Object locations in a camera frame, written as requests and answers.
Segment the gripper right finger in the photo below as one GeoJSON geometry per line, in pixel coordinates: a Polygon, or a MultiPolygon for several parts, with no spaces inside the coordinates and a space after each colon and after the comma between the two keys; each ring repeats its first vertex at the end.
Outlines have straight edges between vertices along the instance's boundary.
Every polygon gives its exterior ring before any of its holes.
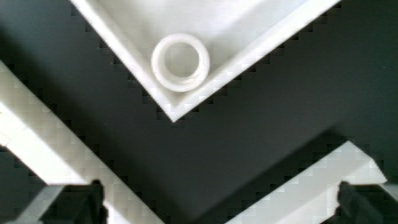
{"type": "Polygon", "coordinates": [[[398,224],[398,198],[380,184],[339,184],[337,209],[321,224],[398,224]]]}

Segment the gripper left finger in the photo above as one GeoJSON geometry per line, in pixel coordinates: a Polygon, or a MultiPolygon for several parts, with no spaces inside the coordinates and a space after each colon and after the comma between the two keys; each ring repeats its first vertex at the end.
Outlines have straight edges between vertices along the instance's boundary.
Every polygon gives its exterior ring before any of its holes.
{"type": "Polygon", "coordinates": [[[106,224],[104,187],[88,184],[47,185],[10,224],[106,224]]]}

